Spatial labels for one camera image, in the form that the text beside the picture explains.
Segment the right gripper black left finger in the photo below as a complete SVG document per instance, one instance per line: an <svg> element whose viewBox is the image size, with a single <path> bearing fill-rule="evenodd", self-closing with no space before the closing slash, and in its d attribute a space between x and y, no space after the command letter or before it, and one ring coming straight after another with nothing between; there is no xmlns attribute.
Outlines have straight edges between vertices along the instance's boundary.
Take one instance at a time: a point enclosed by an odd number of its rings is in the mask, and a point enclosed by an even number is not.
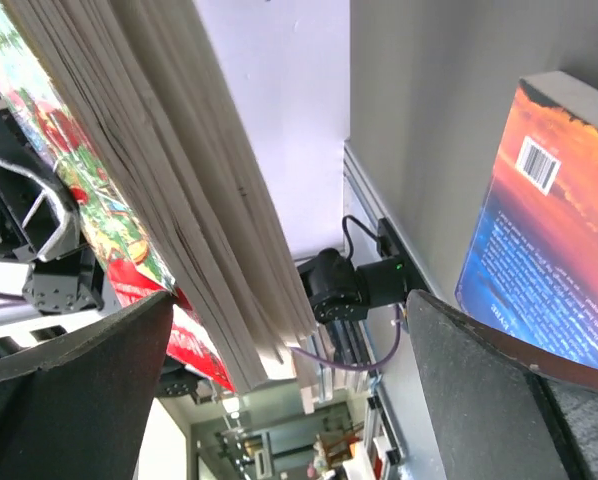
<svg viewBox="0 0 598 480"><path fill-rule="evenodd" d="M130 479L174 299L157 292L0 359L0 479Z"/></svg>

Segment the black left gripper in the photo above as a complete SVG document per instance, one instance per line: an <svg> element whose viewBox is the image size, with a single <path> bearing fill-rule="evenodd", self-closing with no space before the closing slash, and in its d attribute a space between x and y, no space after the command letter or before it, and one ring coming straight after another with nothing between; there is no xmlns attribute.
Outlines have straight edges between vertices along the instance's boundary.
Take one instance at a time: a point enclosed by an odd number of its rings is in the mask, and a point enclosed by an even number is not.
<svg viewBox="0 0 598 480"><path fill-rule="evenodd" d="M104 306L104 273L81 233L79 207L53 167L32 148L0 101L0 262L28 267L10 305L43 315Z"/></svg>

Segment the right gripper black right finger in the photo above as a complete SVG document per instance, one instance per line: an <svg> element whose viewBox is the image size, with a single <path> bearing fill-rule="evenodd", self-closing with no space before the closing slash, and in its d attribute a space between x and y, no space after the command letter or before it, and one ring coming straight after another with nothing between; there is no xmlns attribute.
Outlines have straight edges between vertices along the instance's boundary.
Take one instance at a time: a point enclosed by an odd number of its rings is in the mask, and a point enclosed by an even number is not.
<svg viewBox="0 0 598 480"><path fill-rule="evenodd" d="M598 370L546 352L423 290L411 345L449 479L598 479Z"/></svg>

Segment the red Treehouse book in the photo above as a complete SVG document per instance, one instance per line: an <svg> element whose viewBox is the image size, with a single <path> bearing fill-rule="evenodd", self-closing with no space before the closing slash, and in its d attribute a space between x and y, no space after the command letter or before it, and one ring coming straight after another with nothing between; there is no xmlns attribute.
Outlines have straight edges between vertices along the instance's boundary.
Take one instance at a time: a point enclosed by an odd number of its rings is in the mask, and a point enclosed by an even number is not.
<svg viewBox="0 0 598 480"><path fill-rule="evenodd" d="M121 304L179 297L171 356L239 394L310 383L316 323L193 2L0 1L0 97Z"/></svg>

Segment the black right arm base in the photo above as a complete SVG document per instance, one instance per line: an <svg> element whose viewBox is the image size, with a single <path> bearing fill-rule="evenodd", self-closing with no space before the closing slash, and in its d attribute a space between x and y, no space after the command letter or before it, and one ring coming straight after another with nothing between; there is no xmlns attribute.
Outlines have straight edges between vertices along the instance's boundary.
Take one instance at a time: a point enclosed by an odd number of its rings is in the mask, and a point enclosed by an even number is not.
<svg viewBox="0 0 598 480"><path fill-rule="evenodd" d="M374 242L379 255L377 261L358 266L353 264L355 247L349 231L350 222ZM348 254L327 248L298 266L318 323L361 321L372 309L403 304L413 290L430 290L387 218L380 218L377 230L371 231L356 217L346 215L342 219L342 229L350 247Z"/></svg>

